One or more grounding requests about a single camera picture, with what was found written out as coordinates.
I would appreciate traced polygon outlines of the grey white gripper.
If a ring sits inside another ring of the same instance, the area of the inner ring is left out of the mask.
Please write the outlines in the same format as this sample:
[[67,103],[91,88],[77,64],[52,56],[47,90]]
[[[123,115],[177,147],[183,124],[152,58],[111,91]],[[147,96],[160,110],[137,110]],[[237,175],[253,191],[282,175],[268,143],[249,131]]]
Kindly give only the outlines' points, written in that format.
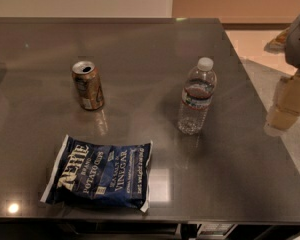
[[300,14],[289,27],[285,60],[299,70],[291,77],[281,77],[276,86],[264,126],[265,132],[274,137],[287,132],[300,118]]

